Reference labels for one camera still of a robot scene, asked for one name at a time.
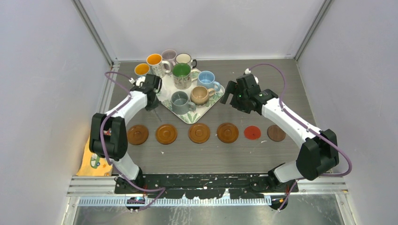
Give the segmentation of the red round coaster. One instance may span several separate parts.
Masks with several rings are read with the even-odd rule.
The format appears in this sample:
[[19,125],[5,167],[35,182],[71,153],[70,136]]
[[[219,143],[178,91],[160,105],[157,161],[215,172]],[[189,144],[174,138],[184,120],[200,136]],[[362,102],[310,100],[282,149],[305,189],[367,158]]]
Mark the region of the red round coaster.
[[261,130],[257,126],[248,126],[244,130],[244,136],[249,140],[257,140],[261,137]]

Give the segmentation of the brown coaster under left arm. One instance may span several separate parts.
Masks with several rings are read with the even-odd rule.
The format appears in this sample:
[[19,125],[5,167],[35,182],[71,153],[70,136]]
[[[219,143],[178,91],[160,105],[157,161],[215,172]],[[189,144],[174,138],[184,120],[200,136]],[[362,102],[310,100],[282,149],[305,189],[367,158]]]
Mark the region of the brown coaster under left arm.
[[144,125],[134,125],[127,131],[127,141],[132,145],[143,144],[149,136],[148,128]]

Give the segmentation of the dark walnut wooden coaster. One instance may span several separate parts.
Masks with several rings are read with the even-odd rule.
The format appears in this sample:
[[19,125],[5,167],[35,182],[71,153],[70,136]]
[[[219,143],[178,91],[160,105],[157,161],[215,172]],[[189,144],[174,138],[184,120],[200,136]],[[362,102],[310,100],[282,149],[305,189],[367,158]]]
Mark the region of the dark walnut wooden coaster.
[[281,142],[286,138],[286,133],[277,125],[269,126],[267,135],[274,142]]

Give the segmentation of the yellow printed cloth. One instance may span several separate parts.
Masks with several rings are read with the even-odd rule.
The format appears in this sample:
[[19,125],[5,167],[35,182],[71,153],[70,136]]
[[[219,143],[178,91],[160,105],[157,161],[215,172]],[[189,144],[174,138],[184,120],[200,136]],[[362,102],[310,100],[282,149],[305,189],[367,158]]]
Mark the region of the yellow printed cloth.
[[110,176],[113,170],[112,166],[104,158],[92,153],[89,143],[90,137],[85,144],[82,163],[76,176]]

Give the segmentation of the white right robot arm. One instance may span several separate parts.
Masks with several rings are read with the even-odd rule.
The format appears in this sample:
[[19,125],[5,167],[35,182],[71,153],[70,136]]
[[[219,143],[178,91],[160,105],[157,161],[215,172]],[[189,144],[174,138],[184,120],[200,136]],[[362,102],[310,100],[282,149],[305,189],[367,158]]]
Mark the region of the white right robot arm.
[[300,148],[296,160],[268,172],[268,186],[272,191],[282,191],[290,180],[314,180],[339,164],[336,134],[330,129],[322,131],[288,112],[288,107],[272,90],[260,89],[254,75],[229,81],[220,102],[225,104],[229,95],[232,95],[230,105],[233,108],[244,113],[255,111],[271,120]]

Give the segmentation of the brown wooden ringed coaster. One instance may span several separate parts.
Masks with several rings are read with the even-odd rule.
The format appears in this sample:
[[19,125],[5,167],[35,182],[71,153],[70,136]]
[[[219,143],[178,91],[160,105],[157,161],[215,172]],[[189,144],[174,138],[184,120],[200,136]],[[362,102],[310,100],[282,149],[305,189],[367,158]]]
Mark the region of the brown wooden ringed coaster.
[[210,128],[204,123],[192,124],[188,130],[189,139],[197,144],[205,143],[210,137]]

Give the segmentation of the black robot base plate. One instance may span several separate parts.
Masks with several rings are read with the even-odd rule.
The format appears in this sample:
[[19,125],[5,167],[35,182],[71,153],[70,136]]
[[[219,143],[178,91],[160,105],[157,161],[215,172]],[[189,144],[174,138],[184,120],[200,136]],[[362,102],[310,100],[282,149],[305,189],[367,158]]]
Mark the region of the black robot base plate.
[[261,173],[181,173],[181,174],[144,174],[131,186],[124,178],[115,179],[116,194],[144,194],[149,198],[159,195],[159,189],[165,188],[160,199],[220,199],[229,194],[231,199],[256,199],[270,193],[287,193],[293,187],[293,180],[276,184],[267,174]]

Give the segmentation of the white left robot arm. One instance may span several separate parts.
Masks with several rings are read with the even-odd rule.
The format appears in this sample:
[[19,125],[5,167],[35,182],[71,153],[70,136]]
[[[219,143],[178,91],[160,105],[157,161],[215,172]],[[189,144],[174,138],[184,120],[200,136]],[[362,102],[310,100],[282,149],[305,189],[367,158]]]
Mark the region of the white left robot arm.
[[157,93],[162,88],[159,76],[147,74],[134,80],[132,88],[124,90],[126,97],[113,109],[96,113],[92,117],[89,150],[104,158],[126,181],[126,188],[134,194],[144,189],[144,181],[139,178],[141,169],[127,153],[127,123],[142,109],[147,111],[158,107]]

